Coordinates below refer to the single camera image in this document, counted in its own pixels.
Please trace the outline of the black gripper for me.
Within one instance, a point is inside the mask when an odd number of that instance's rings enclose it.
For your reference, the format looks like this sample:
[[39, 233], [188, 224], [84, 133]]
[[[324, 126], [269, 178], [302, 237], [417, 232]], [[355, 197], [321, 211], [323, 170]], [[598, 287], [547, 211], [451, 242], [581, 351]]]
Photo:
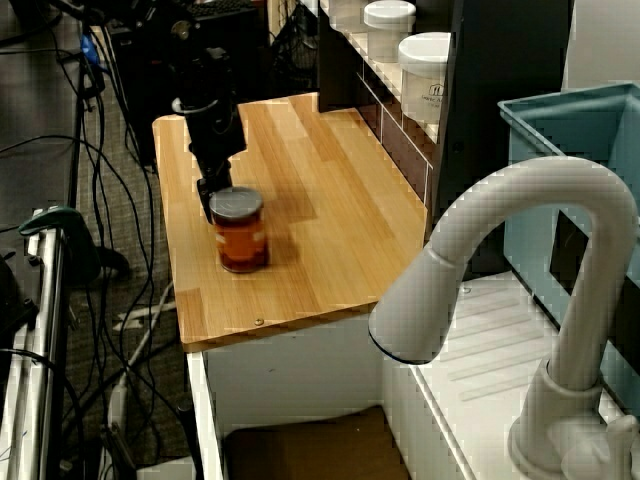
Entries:
[[173, 111], [186, 120], [190, 151], [195, 156], [203, 178], [196, 182], [203, 213], [212, 223], [211, 192], [233, 185], [229, 159], [246, 149], [246, 141], [237, 104], [232, 99], [214, 100], [199, 108], [187, 107], [180, 98], [172, 102]]

